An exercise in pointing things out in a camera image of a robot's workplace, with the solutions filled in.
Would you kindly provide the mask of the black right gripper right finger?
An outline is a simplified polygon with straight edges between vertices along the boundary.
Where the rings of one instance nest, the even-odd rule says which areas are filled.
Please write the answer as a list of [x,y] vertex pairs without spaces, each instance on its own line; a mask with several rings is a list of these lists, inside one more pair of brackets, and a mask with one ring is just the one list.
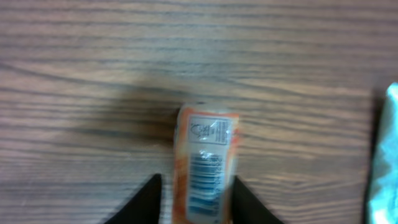
[[284,224],[238,176],[234,178],[231,213],[234,224]]

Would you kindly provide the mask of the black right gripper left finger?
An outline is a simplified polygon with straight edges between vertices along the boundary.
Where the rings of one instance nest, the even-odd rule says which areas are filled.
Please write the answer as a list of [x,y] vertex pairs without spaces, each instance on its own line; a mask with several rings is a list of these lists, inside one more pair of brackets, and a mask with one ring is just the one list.
[[159,224],[162,201],[162,175],[154,174],[104,224]]

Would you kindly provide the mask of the small orange box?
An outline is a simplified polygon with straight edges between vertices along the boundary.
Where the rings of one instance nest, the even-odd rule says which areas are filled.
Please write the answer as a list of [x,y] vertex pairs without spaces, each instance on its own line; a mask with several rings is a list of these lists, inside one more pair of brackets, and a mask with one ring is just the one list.
[[239,115],[221,105],[184,104],[174,134],[172,223],[231,223]]

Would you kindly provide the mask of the light green wipes packet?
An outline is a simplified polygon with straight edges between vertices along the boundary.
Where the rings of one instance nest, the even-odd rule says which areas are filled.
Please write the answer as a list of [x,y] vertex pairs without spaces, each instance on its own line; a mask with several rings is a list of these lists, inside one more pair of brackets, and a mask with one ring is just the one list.
[[397,83],[386,90],[367,208],[368,223],[397,224]]

